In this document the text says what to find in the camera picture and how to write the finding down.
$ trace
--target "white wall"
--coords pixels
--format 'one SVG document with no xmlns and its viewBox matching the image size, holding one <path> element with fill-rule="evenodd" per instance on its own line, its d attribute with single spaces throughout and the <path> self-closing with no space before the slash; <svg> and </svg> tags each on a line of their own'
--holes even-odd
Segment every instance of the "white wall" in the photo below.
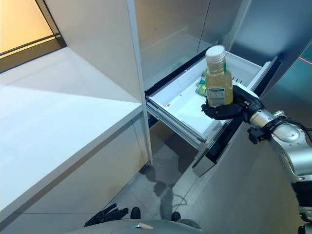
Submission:
<svg viewBox="0 0 312 234">
<path fill-rule="evenodd" d="M 141 101 L 125 0 L 46 0 L 67 45 Z"/>
</svg>

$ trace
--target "plastic bottle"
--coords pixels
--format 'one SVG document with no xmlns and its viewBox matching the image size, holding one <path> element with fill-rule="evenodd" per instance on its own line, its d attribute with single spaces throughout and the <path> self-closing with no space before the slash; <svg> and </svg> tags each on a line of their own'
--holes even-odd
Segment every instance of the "plastic bottle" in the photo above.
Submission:
<svg viewBox="0 0 312 234">
<path fill-rule="evenodd" d="M 210 107 L 233 102 L 232 74 L 226 69 L 225 48 L 216 45 L 206 51 L 208 73 L 206 76 L 207 98 Z"/>
</svg>

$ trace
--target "bottle cap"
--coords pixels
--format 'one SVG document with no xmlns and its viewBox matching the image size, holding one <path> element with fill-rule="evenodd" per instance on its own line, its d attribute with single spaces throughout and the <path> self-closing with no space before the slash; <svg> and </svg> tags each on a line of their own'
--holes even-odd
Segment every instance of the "bottle cap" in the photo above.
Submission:
<svg viewBox="0 0 312 234">
<path fill-rule="evenodd" d="M 225 58 L 223 45 L 215 45 L 206 51 L 206 60 L 209 63 L 219 63 Z"/>
</svg>

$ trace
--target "black glove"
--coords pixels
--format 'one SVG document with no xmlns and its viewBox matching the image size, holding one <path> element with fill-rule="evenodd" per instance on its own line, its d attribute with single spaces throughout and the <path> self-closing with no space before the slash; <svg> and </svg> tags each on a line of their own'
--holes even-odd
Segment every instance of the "black glove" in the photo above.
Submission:
<svg viewBox="0 0 312 234">
<path fill-rule="evenodd" d="M 84 227 L 88 227 L 91 225 L 95 225 L 98 223 L 104 223 L 108 221 L 113 221 L 113 220 L 120 220 L 122 219 L 126 214 L 129 213 L 128 208 L 124 208 L 122 210 L 114 209 L 117 206 L 116 203 L 113 205 L 109 206 L 108 208 L 98 212 L 95 216 L 93 216 L 91 219 L 89 219 L 85 224 Z"/>
<path fill-rule="evenodd" d="M 233 85 L 233 103 L 216 108 L 209 107 L 208 101 L 201 106 L 202 111 L 217 120 L 231 119 L 235 117 L 243 117 L 245 122 L 249 122 L 250 117 L 260 109 L 265 109 L 261 101 L 241 89 L 237 85 Z"/>
</svg>

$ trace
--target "freezer drawer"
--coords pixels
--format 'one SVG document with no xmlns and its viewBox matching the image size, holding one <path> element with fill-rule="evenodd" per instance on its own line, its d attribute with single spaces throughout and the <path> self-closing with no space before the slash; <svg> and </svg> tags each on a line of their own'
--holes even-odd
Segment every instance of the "freezer drawer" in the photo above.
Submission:
<svg viewBox="0 0 312 234">
<path fill-rule="evenodd" d="M 228 52 L 226 58 L 233 80 L 253 91 L 273 64 L 268 61 L 261 67 Z M 196 87 L 205 68 L 207 64 L 203 57 L 146 97 L 148 112 L 199 150 L 202 150 L 203 144 L 209 147 L 231 122 L 211 119 L 201 111 L 205 97 L 196 92 Z"/>
</svg>

